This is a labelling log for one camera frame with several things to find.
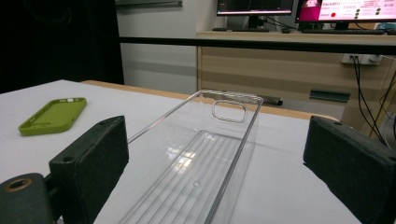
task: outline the transparent tray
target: transparent tray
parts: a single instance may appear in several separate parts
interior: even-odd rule
[[[198,91],[131,137],[120,223],[227,223],[255,146],[262,98]]]

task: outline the monitor screen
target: monitor screen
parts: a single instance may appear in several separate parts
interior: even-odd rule
[[[296,22],[396,21],[396,0],[299,0]]]
[[[218,16],[290,15],[293,0],[218,0]]]

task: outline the white tabletop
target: white tabletop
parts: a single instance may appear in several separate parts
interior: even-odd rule
[[[64,133],[21,136],[18,126],[48,101],[85,97],[87,106]],[[132,136],[181,101],[60,80],[0,94],[0,182],[50,172],[48,162],[95,123],[124,115]],[[309,120],[260,114],[257,146],[233,212],[233,223],[359,223],[303,165]],[[95,223],[119,220],[108,203]]]

